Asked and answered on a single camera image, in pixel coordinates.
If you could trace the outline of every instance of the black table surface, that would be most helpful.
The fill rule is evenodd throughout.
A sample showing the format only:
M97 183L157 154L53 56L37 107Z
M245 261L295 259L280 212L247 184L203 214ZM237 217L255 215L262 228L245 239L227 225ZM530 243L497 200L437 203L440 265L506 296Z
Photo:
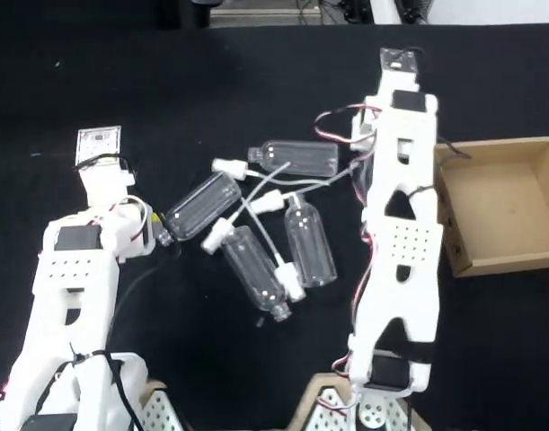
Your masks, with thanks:
M376 91L380 47L410 45L426 50L420 82L439 98L442 136L549 136L549 25L0 42L0 384L22 346L45 226L85 207L71 170L77 129L122 125L138 183L166 209L208 176L213 157L244 158L271 138L314 139L319 112ZM348 125L346 116L331 123L344 133ZM202 236L120 315L114 350L139 353L195 428L284 427L312 374L344 353L349 300L367 260L360 207L346 180L310 201L340 276L308 291L288 321L257 325L261 314L220 253L200 250ZM263 218L288 255L282 214ZM125 264L120 291L162 257ZM454 279L443 256L439 296L429 388L413 397L418 411L434 427L548 425L549 269Z

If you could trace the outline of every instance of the plastic bottle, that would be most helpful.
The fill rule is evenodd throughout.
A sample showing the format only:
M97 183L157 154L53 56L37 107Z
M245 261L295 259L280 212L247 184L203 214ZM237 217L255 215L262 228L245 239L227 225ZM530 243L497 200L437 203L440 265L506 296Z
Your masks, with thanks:
M229 175L217 172L166 213L166 222L180 241L187 241L216 220L242 196Z
M300 282L304 287L326 285L338 275L320 214L302 195L293 193L288 203L284 221Z
M274 320L285 320L291 314L286 292L276 279L274 263L250 228L241 226L227 235L222 250L254 304Z
M338 171L338 145L325 142L268 141L248 150L248 162L259 163L272 172L286 162L284 173L312 177L333 177Z

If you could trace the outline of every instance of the brown cardboard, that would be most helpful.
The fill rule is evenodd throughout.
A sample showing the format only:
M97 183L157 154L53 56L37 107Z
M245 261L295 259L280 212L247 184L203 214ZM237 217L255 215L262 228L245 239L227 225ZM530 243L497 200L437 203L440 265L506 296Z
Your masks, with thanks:
M439 221L457 277L549 268L549 137L456 143L438 170ZM438 161L452 154L436 145Z

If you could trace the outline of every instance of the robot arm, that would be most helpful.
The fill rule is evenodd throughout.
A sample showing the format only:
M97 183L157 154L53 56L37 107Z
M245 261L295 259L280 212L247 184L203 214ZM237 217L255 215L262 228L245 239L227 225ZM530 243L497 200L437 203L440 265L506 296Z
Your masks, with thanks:
M395 318L403 320L411 342L432 343L436 335L442 239L433 189L438 101L420 92L413 52L382 49L380 54L379 90L365 104L382 112L377 119L371 112L360 112L352 120L353 140L371 129L376 133L354 145L374 152L367 207L362 212L374 247L372 270L349 338L348 368L354 392L401 398L426 390L430 364L378 351L376 343ZM409 198L414 220L385 214L397 190ZM407 277L399 277L400 269Z
M119 263L147 255L155 247L152 208L128 194L134 176L120 168L119 149L120 128L79 132L77 163L96 159L80 170L89 208L50 222L44 233L24 345L0 402L1 431L42 429L35 427L37 423L57 431L73 429L72 425L75 431L128 426L128 413L111 383L104 356L69 364L55 376L61 365L73 361L75 352L90 355L105 349ZM103 153L115 156L96 157ZM133 354L112 357L124 362L120 374L136 411L146 364Z

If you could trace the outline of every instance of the floor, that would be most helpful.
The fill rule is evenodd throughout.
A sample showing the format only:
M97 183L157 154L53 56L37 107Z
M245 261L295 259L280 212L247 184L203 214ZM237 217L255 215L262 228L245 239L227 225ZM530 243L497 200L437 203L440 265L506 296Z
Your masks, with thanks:
M212 27L346 24L339 0L225 0L213 9Z

